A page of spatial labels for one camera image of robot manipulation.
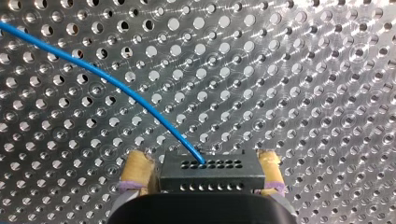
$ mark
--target silver metal surface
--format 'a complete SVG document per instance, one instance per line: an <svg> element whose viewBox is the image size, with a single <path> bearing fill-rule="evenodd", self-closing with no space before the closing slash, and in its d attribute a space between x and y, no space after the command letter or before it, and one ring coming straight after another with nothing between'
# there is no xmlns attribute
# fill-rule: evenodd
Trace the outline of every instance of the silver metal surface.
<svg viewBox="0 0 396 224"><path fill-rule="evenodd" d="M161 190L192 192L251 192L263 189L264 172L255 150L232 155L205 155L199 164L191 155L167 152L159 175Z"/></svg>
<svg viewBox="0 0 396 224"><path fill-rule="evenodd" d="M393 0L3 0L198 148L274 148L301 223L396 223ZM0 220L104 223L125 154L185 152L100 78L0 36Z"/></svg>

